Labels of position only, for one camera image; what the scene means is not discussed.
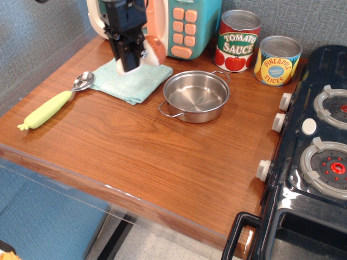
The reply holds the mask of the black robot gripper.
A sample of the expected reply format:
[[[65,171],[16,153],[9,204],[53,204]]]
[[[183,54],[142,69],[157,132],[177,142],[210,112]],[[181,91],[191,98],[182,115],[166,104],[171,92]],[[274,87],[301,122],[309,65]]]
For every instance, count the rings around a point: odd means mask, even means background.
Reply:
[[[148,56],[142,27],[147,22],[145,1],[103,1],[106,12],[101,15],[104,31],[115,57],[121,59],[123,72],[140,66]]]

